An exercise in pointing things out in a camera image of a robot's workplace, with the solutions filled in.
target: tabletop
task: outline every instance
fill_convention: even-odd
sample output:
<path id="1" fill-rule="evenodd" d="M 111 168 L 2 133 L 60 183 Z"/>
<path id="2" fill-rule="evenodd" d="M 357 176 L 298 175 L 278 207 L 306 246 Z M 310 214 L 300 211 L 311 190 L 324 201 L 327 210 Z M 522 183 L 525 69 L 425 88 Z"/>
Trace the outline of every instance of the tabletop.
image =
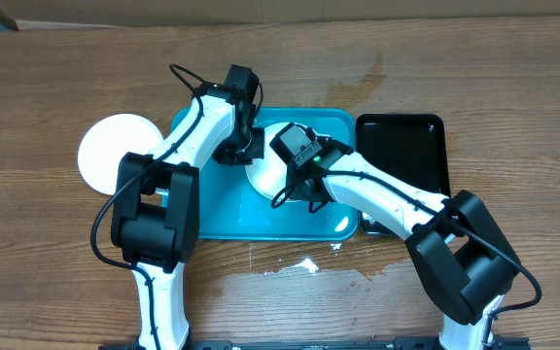
<path id="1" fill-rule="evenodd" d="M 439 115 L 453 192 L 485 201 L 544 290 L 496 333 L 560 348 L 560 17 L 0 33 L 0 348 L 95 349 L 139 334 L 130 272 L 90 250 L 107 198 L 81 179 L 76 153 L 117 113 L 166 135 L 191 103 L 172 62 L 211 81 L 252 67 L 265 106 Z M 105 227 L 100 247 L 116 259 Z M 399 239 L 358 231 L 340 243 L 198 241 L 185 275 L 193 339 L 437 334 L 441 313 Z M 505 303 L 532 292 L 518 277 Z"/>

